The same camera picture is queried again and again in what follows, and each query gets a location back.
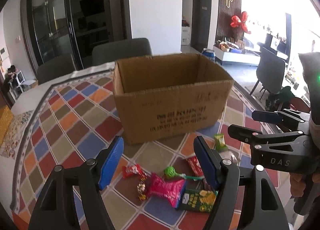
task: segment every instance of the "diamond pattern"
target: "diamond pattern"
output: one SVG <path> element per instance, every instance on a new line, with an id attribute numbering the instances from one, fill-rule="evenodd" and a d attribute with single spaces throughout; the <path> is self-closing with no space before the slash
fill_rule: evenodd
<path id="1" fill-rule="evenodd" d="M 140 201 L 136 191 L 139 177 L 122 178 L 122 166 L 138 163 L 145 171 L 162 176 L 163 170 L 171 165 L 178 173 L 192 175 L 185 157 L 194 153 L 194 138 L 201 135 L 208 146 L 214 148 L 214 134 L 223 133 L 226 144 L 240 160 L 240 166 L 251 168 L 249 145 L 230 138 L 227 130 L 230 124 L 261 128 L 260 123 L 250 118 L 253 107 L 243 96 L 238 97 L 239 91 L 234 90 L 230 93 L 225 111 L 213 126 L 155 142 L 129 145 L 118 118 L 112 91 L 113 81 L 109 73 L 53 88 L 43 110 L 36 114 L 30 132 L 31 139 L 24 149 L 24 160 L 19 168 L 21 185 L 18 216 L 26 222 L 30 220 L 45 179 L 56 164 L 62 164 L 65 169 L 80 166 L 84 160 L 96 157 L 100 150 L 107 148 L 116 135 L 122 135 L 125 148 L 112 177 L 112 188 L 101 191 L 115 228 L 201 230 L 208 214 L 175 210 L 166 199 L 158 197 L 151 197 L 147 202 Z M 281 177 L 287 178 L 285 173 L 282 176 L 277 171 L 267 170 L 267 173 L 276 188 L 281 187 L 280 182 L 284 182 Z M 189 180 L 187 187 L 196 188 L 197 183 Z M 74 198 L 81 229 L 88 230 L 78 187 L 75 187 Z M 242 198 L 243 188 L 239 188 L 230 230 L 236 229 L 239 222 Z"/>

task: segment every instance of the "gray chair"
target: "gray chair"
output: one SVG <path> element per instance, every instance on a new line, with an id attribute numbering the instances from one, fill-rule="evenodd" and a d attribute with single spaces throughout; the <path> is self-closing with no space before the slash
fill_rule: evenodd
<path id="1" fill-rule="evenodd" d="M 76 71 L 76 66 L 71 54 L 55 57 L 39 66 L 37 70 L 38 84 L 70 74 L 73 71 Z"/>
<path id="2" fill-rule="evenodd" d="M 98 66 L 122 58 L 142 57 L 152 55 L 149 40 L 134 38 L 105 43 L 94 47 L 92 51 L 92 65 Z"/>
<path id="3" fill-rule="evenodd" d="M 256 71 L 258 81 L 254 85 L 250 95 L 252 95 L 259 82 L 262 83 L 263 88 L 260 91 L 264 90 L 263 94 L 266 90 L 269 93 L 278 93 L 282 87 L 284 71 L 285 61 L 266 48 L 262 48 L 260 62 Z"/>

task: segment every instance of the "blue gripper pad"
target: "blue gripper pad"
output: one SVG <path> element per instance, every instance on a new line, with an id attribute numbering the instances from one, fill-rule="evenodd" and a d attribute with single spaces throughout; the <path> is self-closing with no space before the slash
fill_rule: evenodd
<path id="1" fill-rule="evenodd" d="M 278 124 L 282 123 L 283 118 L 276 112 L 253 111 L 252 119 L 258 122 Z"/>
<path id="2" fill-rule="evenodd" d="M 98 182 L 100 190 L 103 190 L 106 186 L 108 186 L 111 183 L 111 179 L 116 171 L 119 160 L 124 150 L 123 138 L 118 137 L 118 139 L 115 138 L 115 140 L 116 143 L 113 145 L 109 155 L 107 156 L 101 168 L 100 179 Z"/>
<path id="3" fill-rule="evenodd" d="M 195 138 L 193 149 L 198 158 L 205 180 L 213 189 L 219 190 L 221 184 L 218 182 L 217 169 L 212 161 L 212 158 L 215 159 L 212 150 L 208 147 L 202 137 Z"/>

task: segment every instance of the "blue can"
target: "blue can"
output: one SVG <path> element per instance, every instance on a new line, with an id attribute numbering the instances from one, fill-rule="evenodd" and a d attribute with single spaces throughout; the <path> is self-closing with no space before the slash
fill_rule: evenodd
<path id="1" fill-rule="evenodd" d="M 204 48 L 201 54 L 206 56 L 208 59 L 210 59 L 213 62 L 216 60 L 216 53 L 211 49 Z"/>

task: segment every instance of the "dark wall panel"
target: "dark wall panel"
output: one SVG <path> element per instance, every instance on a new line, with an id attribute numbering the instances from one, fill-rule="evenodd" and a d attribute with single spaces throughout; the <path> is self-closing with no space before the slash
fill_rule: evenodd
<path id="1" fill-rule="evenodd" d="M 241 0 L 219 0 L 216 39 L 232 36 L 231 17 L 241 15 Z"/>

